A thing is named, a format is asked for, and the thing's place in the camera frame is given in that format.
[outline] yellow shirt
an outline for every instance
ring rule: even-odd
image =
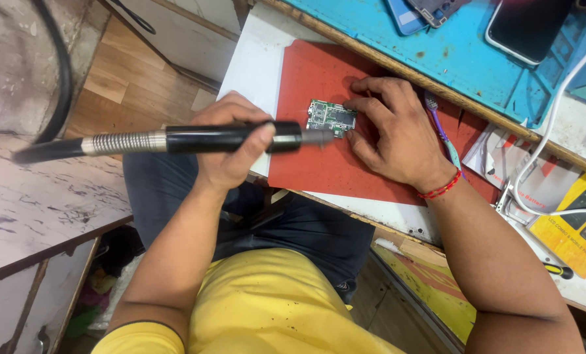
[[[92,354],[181,354],[179,336],[152,322],[107,334]],[[352,321],[328,279],[302,254],[257,249],[210,265],[196,298],[188,353],[399,353]]]

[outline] phone screen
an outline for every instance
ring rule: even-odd
[[[572,0],[503,0],[489,36],[525,58],[541,62],[571,6]]]

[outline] man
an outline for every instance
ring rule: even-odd
[[[372,171],[422,194],[454,179],[456,168],[439,151],[408,82],[368,77],[352,90],[382,96],[344,103],[378,127],[376,147],[356,131],[347,134]],[[232,93],[194,124],[267,118]],[[221,209],[260,209],[261,189],[243,181],[273,132],[271,124],[257,129],[233,154],[125,156],[135,223],[150,247],[95,354],[401,353],[355,325],[344,304],[372,227],[302,197],[258,229],[219,223]],[[467,181],[426,201],[455,279],[477,309],[467,353],[584,352],[544,266]]]

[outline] red silicone mat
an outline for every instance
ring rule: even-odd
[[[277,120],[294,120],[305,127],[312,99],[342,103],[360,96],[350,91],[353,81],[388,75],[385,69],[339,45],[295,40],[284,51]],[[441,124],[463,157],[487,123],[468,113],[460,123],[459,108],[443,100],[439,100],[439,108]],[[378,139],[376,127],[361,113],[355,129],[371,142]],[[481,195],[495,200],[493,186],[469,169],[465,173]],[[272,187],[426,205],[412,187],[371,172],[352,153],[346,139],[335,139],[324,149],[304,146],[296,152],[274,154],[268,181]]]

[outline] hand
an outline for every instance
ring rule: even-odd
[[[427,193],[452,181],[456,168],[439,149],[437,136],[408,81],[393,77],[366,77],[352,83],[354,92],[374,92],[376,98],[353,98],[343,106],[365,113],[376,125],[376,147],[349,130],[354,153],[374,172]]]
[[[193,125],[230,124],[234,121],[264,122],[272,117],[254,106],[238,92],[232,91],[218,102],[199,111]],[[227,193],[247,178],[251,165],[269,147],[275,134],[273,124],[265,124],[252,132],[233,153],[197,154],[199,173],[194,188]]]

